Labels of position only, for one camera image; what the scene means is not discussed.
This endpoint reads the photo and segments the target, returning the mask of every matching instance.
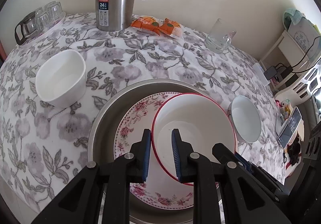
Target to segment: pink floral pattern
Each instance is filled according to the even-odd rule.
[[[140,121],[143,116],[148,114],[148,107],[152,105],[154,107],[153,110],[157,111],[167,98],[167,92],[154,94],[141,100],[127,112],[116,133],[115,144],[117,143],[117,145],[115,145],[115,157],[121,156],[128,152],[125,152],[125,147],[131,146],[127,142],[128,134],[134,131],[134,124]]]
[[[125,154],[126,152],[129,152],[131,145],[136,142],[133,141],[130,137],[130,134],[135,130],[141,130],[140,127],[138,129],[135,129],[136,123],[144,118],[148,114],[148,112],[153,113],[150,114],[150,116],[154,116],[156,114],[156,111],[162,106],[162,104],[167,99],[176,94],[179,93],[157,93],[144,98],[133,107],[131,107],[131,109],[126,113],[120,125],[118,126],[114,142],[115,158]],[[162,209],[184,209],[193,205],[192,203],[190,203],[193,201],[192,192],[181,198],[177,198],[175,194],[168,198],[166,196],[163,196],[161,193],[152,190],[152,188],[148,186],[148,180],[143,184],[131,183],[130,191],[145,203]]]

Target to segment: floral tablecloth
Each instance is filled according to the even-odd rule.
[[[259,110],[262,133],[239,153],[280,182],[285,167],[275,140],[276,105],[255,75],[254,58],[233,46],[214,54],[206,34],[185,28],[184,40],[127,28],[103,32],[94,13],[68,15],[61,26],[31,47],[16,46],[0,69],[0,174],[16,194],[39,212],[86,165],[88,136],[96,115],[118,91],[152,79],[180,80],[205,91],[225,111],[236,95]],[[67,48],[86,61],[86,93],[59,109],[39,99],[35,76],[50,57]]]

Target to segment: orange snack package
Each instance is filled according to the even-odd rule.
[[[158,27],[158,29],[170,37],[184,40],[183,26],[178,22],[166,18],[164,24]]]
[[[130,26],[137,28],[141,32],[160,35],[158,30],[159,23],[155,18],[150,16],[140,17],[132,22]]]

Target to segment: smartphone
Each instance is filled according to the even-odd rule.
[[[282,146],[283,149],[287,146],[292,135],[296,131],[301,118],[302,116],[299,109],[295,107],[291,112],[290,117],[285,122],[285,127],[282,127],[282,131],[277,138],[278,143]]]

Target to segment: white ceramic bowl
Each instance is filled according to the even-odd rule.
[[[193,93],[183,93],[168,99],[158,110],[152,125],[152,146],[161,167],[176,178],[171,133],[179,129],[183,141],[189,142],[195,152],[211,161],[212,147],[223,143],[235,152],[235,133],[224,110],[212,99]]]
[[[64,50],[47,60],[36,75],[36,91],[42,101],[67,108],[86,91],[85,60],[75,50]]]
[[[236,96],[228,107],[230,118],[238,141],[253,143],[261,135],[261,118],[251,100],[245,96]]]

